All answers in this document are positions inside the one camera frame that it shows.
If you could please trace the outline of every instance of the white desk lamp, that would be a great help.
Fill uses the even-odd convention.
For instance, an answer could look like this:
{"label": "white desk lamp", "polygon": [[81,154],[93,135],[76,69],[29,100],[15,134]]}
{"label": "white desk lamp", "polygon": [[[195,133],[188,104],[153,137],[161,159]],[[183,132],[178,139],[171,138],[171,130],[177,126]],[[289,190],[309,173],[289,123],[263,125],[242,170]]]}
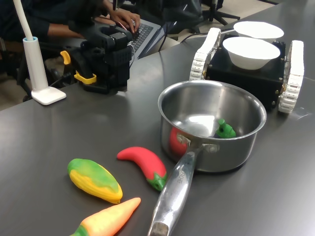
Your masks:
{"label": "white desk lamp", "polygon": [[23,39],[23,45],[31,79],[31,96],[35,101],[43,105],[49,105],[64,99],[66,97],[64,92],[58,90],[57,88],[48,86],[38,39],[32,36],[32,32],[26,20],[21,0],[13,1],[26,36],[26,38]]}

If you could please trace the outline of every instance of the lamp base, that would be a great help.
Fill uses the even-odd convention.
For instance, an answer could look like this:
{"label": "lamp base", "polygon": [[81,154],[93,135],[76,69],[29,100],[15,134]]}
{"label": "lamp base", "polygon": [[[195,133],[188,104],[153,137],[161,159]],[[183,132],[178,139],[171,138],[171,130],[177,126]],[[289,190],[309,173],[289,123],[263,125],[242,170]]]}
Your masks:
{"label": "lamp base", "polygon": [[32,98],[42,105],[49,105],[66,97],[66,94],[59,89],[47,87],[41,90],[32,91]]}

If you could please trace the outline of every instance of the black tracked robot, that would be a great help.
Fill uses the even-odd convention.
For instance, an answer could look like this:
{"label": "black tracked robot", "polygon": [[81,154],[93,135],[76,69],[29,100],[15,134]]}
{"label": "black tracked robot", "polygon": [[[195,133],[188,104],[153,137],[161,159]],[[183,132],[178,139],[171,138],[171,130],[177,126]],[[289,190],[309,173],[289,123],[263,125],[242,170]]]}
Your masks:
{"label": "black tracked robot", "polygon": [[[222,46],[220,29],[211,28],[204,44],[195,54],[189,80],[214,80],[247,90],[256,96],[266,110],[278,105],[278,110],[291,113],[295,107],[303,82],[304,44],[293,40],[285,56],[285,43],[274,41],[280,55],[270,60],[259,70],[244,70],[236,67],[228,51]],[[225,39],[236,37],[226,34]]]}

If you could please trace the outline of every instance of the saucepan rim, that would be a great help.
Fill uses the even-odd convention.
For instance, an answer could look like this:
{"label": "saucepan rim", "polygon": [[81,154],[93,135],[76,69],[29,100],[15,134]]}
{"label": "saucepan rim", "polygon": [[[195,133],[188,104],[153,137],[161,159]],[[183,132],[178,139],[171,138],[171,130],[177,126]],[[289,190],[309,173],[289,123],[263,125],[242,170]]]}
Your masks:
{"label": "saucepan rim", "polygon": [[[185,131],[184,129],[178,127],[177,125],[175,125],[173,122],[171,122],[167,117],[166,115],[164,114],[163,110],[162,110],[162,101],[163,99],[165,98],[165,96],[170,93],[171,90],[179,87],[179,86],[183,86],[184,84],[190,84],[190,83],[202,83],[202,84],[212,84],[214,86],[226,86],[226,87],[230,87],[230,88],[233,88],[233,89],[236,89],[236,90],[239,90],[245,94],[247,94],[248,96],[250,96],[260,107],[261,109],[261,113],[262,113],[262,121],[260,122],[259,126],[252,132],[246,134],[246,135],[243,135],[243,136],[239,136],[239,137],[235,137],[235,138],[228,138],[228,139],[220,139],[220,138],[213,138],[213,137],[204,137],[204,136],[200,136],[200,135],[195,135],[195,134],[191,134],[187,131]],[[160,96],[158,97],[158,100],[157,100],[157,105],[158,105],[158,109],[159,109],[159,112],[161,113],[161,115],[163,116],[163,118],[169,123],[171,124],[172,126],[178,128],[179,130],[183,131],[184,133],[186,134],[189,134],[189,135],[192,135],[194,137],[197,137],[197,138],[201,138],[201,139],[205,139],[205,140],[217,140],[217,141],[228,141],[228,140],[237,140],[237,139],[243,139],[243,138],[246,138],[248,136],[251,136],[255,133],[257,133],[263,126],[264,124],[266,123],[266,119],[267,119],[267,112],[266,112],[266,109],[265,107],[262,105],[262,103],[254,96],[252,95],[250,92],[242,89],[242,88],[239,88],[237,86],[234,86],[234,85],[231,85],[231,84],[227,84],[227,83],[223,83],[223,82],[218,82],[218,81],[209,81],[209,80],[193,80],[193,81],[184,81],[184,82],[179,82],[179,83],[176,83],[176,84],[173,84],[169,87],[167,87],[166,89],[164,89],[164,91],[160,94]]]}

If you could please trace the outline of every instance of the gray table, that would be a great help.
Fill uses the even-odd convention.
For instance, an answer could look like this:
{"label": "gray table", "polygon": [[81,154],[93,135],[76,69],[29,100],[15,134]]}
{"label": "gray table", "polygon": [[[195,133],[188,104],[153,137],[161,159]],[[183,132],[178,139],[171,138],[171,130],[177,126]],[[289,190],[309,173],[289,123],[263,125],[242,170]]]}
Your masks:
{"label": "gray table", "polygon": [[[248,19],[280,26],[287,43],[303,40],[306,76],[314,78],[314,12],[313,0],[300,0]],[[118,235],[146,236],[158,192],[135,164],[117,161],[116,154],[146,147],[172,170],[159,145],[157,99],[164,88],[189,78],[202,40],[135,62],[126,93],[105,96],[73,85],[64,89],[66,100],[49,107],[28,101],[0,112],[0,235],[69,235],[85,217],[111,206],[77,189],[67,176],[71,159],[88,158],[114,175],[123,201],[142,199]],[[294,113],[268,114],[239,171],[195,175],[173,236],[314,235],[314,91],[315,82],[305,79]]]}

